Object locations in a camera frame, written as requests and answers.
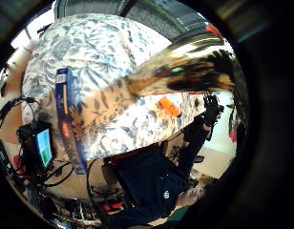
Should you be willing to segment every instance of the desk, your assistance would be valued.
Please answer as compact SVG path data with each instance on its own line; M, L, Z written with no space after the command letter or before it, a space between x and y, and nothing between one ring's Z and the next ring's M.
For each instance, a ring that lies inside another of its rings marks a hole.
M40 108L32 105L42 120L53 125L58 154L66 153L57 130L57 69L71 69L75 79L75 120L87 160L159 142L203 112L201 94L166 94L182 111L177 118L159 107L163 95L137 98L127 90L123 77L169 44L159 33L115 15L87 13L55 21L31 55L22 91L41 102ZM30 107L23 104L22 111L23 122L31 122Z

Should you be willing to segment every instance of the hand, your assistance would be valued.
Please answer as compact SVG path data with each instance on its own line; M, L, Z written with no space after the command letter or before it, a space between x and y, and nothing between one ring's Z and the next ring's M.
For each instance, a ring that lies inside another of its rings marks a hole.
M204 122L208 127L212 127L220 117L220 105L218 104L218 99L214 94L205 95L203 100L204 107L206 109Z
M200 198L205 195L204 188L191 188L178 195L176 207L191 206Z

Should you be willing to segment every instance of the monitor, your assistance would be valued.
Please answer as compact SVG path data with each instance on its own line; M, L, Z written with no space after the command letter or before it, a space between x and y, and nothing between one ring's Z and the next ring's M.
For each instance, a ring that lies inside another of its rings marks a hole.
M42 132L34 135L37 153L40 157L43 168L47 168L53 159L51 148L50 129L47 128Z

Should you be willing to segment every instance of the electronic device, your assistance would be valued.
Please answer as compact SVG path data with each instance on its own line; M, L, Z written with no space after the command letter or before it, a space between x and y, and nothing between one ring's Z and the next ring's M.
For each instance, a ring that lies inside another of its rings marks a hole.
M55 156L51 123L34 121L17 130L26 175L47 173Z

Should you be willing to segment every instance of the black cable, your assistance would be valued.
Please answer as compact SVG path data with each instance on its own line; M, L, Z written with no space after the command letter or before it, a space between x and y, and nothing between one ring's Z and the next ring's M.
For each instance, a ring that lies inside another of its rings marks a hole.
M3 123L5 121L5 117L6 117L7 113L11 110L11 108L18 106L19 104L21 104L24 101L26 101L29 104L29 106L31 108L33 120L35 120L35 114L34 114L34 110L32 108L31 103L36 102L40 106L40 102L35 100L32 97L25 97L25 96L21 95L21 96L15 98L14 100L8 101L4 105L4 107L1 109L1 111L0 111L0 131L1 131L1 128L2 128Z
M57 169L55 169L51 174L49 174L44 180L43 182L47 181L49 178L51 178L53 175L55 175L58 171L62 170L65 166L71 164L70 161L66 162L65 164L61 165L60 167L58 167Z
M73 172L73 170L74 170L74 167L72 167L72 169L71 169L71 171L63 178L63 179L61 179L60 181L58 181L58 182L56 182L56 183L53 183L53 184L44 184L44 186L45 187L47 187L47 188L49 188L49 187L54 187L54 186L57 186L57 185L59 185L59 184L61 184L62 182L64 182L67 178L69 178L70 177L70 175L72 174L72 172Z
M89 165L88 167L88 171L87 171L87 191L88 191L88 195L89 195L89 198L90 198L90 201L97 213L97 216L99 217L100 221L102 222L102 227L103 229L108 229L108 224L109 224L109 221L108 221L108 214L103 210L103 208L94 202L93 200L93 197L92 197L92 193L91 193L91 186L90 186L90 182L89 182L89 176L90 176L90 171L91 171L91 168L92 168L92 165L96 162L96 159L93 160L91 162L91 164Z

